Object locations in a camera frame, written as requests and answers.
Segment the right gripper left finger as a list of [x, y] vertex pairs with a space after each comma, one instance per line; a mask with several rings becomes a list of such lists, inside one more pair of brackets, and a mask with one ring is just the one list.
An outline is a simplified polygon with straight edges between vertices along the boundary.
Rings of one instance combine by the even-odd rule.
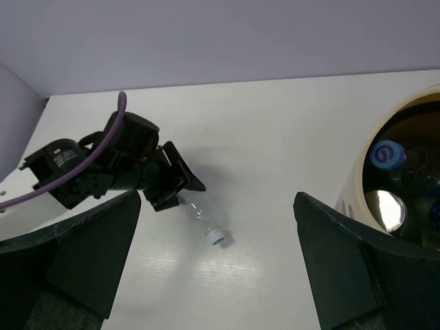
[[100, 329], [140, 215], [137, 192], [1, 241], [2, 329]]

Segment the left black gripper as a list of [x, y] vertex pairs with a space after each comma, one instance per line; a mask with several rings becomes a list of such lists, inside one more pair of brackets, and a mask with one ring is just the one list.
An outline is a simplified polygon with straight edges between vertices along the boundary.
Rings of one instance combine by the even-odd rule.
[[179, 206], [181, 189], [205, 192], [206, 186], [190, 170], [175, 145], [168, 141], [159, 147], [142, 170], [138, 190], [156, 212]]

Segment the small bottle blue cap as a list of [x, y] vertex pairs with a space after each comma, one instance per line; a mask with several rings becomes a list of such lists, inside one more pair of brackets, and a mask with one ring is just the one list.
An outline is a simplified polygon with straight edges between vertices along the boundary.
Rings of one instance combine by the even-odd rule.
[[375, 143], [368, 154], [370, 188], [406, 194], [413, 175], [410, 152], [409, 145], [394, 140]]

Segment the clear jar silver lid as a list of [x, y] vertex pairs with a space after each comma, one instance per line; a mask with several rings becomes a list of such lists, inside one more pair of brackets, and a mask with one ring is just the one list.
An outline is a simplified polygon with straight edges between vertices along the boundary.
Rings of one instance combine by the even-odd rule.
[[372, 216], [387, 233], [392, 234], [405, 224], [406, 204], [396, 194], [373, 190], [365, 194], [365, 200]]

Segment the clear bottle white cap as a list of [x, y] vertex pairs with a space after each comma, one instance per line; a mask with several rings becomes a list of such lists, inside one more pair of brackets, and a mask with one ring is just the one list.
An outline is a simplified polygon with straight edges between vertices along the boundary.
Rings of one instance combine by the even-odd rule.
[[187, 217], [200, 229], [211, 246], [228, 248], [233, 243], [228, 229], [228, 212], [209, 193], [183, 190], [178, 194], [179, 205]]

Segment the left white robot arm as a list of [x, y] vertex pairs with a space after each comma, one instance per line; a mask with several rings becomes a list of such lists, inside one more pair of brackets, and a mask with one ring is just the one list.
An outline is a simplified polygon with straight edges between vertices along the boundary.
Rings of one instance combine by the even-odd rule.
[[[36, 198], [1, 209], [1, 239], [30, 232], [87, 198], [99, 199], [110, 190], [141, 191], [155, 211], [178, 206], [181, 190], [205, 191], [175, 145], [171, 141], [159, 144], [159, 131], [149, 120], [126, 113], [103, 152], [79, 174]], [[28, 155], [1, 182], [1, 200], [37, 190], [74, 170], [104, 136], [104, 131], [97, 131], [78, 142], [59, 139]]]

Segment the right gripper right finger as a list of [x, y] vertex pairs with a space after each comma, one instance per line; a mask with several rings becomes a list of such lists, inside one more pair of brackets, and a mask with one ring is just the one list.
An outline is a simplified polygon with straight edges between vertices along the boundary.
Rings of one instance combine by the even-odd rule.
[[321, 329], [438, 329], [439, 252], [350, 219], [305, 192], [294, 216]]

